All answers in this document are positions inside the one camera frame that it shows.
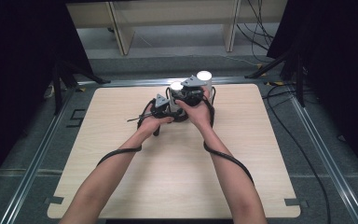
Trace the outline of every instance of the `person's right hand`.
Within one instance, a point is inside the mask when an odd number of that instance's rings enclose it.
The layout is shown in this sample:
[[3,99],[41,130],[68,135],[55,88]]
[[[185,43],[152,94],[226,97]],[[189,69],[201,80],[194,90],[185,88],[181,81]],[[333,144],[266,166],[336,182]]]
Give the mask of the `person's right hand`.
[[[202,87],[204,90],[204,97],[209,99],[210,93],[206,87]],[[175,100],[175,102],[185,110],[190,118],[190,121],[196,125],[197,128],[200,128],[204,125],[211,126],[211,114],[208,106],[201,101],[198,105],[190,106],[181,100]]]

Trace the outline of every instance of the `tabletop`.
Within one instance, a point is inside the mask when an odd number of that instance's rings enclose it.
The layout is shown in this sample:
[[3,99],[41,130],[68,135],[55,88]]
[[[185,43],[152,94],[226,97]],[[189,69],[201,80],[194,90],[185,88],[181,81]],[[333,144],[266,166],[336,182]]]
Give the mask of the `tabletop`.
[[[108,152],[136,130],[137,118],[167,87],[98,89],[62,172],[48,216],[62,217],[77,189]],[[250,171],[267,217],[298,217],[290,178],[254,84],[215,85],[214,130]],[[161,126],[143,144],[100,218],[231,218],[203,139],[189,120]]]

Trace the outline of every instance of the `black curtain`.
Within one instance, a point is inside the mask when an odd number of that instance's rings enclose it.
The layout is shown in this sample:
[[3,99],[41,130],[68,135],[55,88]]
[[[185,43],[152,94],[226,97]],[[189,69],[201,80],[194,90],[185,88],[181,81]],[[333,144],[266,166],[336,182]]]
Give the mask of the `black curtain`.
[[[307,80],[358,157],[358,1],[328,1],[323,7],[318,2],[288,1],[268,56],[277,58],[301,43]],[[310,14],[312,8],[316,13]],[[308,16],[312,27],[303,26]],[[298,40],[309,28],[314,31]]]
[[57,60],[92,74],[65,4],[0,1],[0,165],[43,102]]

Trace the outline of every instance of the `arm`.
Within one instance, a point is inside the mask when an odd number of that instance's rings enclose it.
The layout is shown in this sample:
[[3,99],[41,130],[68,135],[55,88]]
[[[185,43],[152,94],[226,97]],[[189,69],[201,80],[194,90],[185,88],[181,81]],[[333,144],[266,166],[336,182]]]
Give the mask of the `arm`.
[[[176,103],[185,110],[191,122],[199,129],[208,147],[232,156],[211,127],[210,113],[205,103],[201,102],[193,107],[181,101]],[[211,158],[234,223],[267,223],[260,198],[248,175],[231,161],[214,154],[211,154]]]
[[[119,148],[137,148],[172,118],[146,118],[141,127]],[[126,173],[135,152],[121,153],[98,165],[78,189],[60,223],[95,223],[112,193]]]

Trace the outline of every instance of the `hand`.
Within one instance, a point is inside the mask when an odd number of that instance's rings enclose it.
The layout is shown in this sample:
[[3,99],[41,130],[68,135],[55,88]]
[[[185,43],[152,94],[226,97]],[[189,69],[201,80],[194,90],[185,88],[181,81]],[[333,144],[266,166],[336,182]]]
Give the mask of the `hand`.
[[[206,87],[202,87],[202,89],[204,90],[204,98],[209,99],[210,93],[208,89]],[[195,106],[189,106],[181,100],[176,100],[175,102],[185,110],[191,122],[197,128],[204,125],[211,126],[211,114],[208,106],[203,101]]]
[[[151,107],[152,107],[152,105],[150,105],[146,109],[145,113],[150,112]],[[139,127],[137,132],[143,132],[146,134],[147,137],[150,137],[150,135],[152,135],[152,133],[155,132],[161,124],[170,123],[172,121],[173,121],[172,117],[156,119],[155,117],[150,116],[150,117],[145,118],[144,121],[142,121],[142,125],[141,125],[141,127]]]

